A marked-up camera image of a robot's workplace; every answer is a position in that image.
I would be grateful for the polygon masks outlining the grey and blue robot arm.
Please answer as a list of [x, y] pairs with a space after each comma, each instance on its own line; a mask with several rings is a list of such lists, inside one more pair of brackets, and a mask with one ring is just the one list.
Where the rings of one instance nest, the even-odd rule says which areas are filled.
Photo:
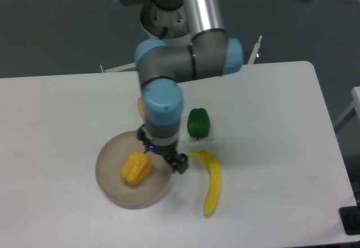
[[134, 53], [145, 111], [137, 139], [183, 173], [188, 158], [177, 152], [183, 111], [179, 84], [238, 72], [244, 63], [241, 42], [227, 35], [218, 0], [114, 1], [141, 4], [159, 30]]

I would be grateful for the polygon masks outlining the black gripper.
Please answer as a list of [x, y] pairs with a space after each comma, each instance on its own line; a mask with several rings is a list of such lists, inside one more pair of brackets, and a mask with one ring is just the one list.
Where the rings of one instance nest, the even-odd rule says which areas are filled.
[[168, 138], [148, 137], [145, 124], [142, 124], [137, 129], [136, 137], [142, 142], [146, 151], [162, 156], [172, 167], [173, 173], [183, 174], [188, 169], [188, 156], [177, 152], [177, 135]]

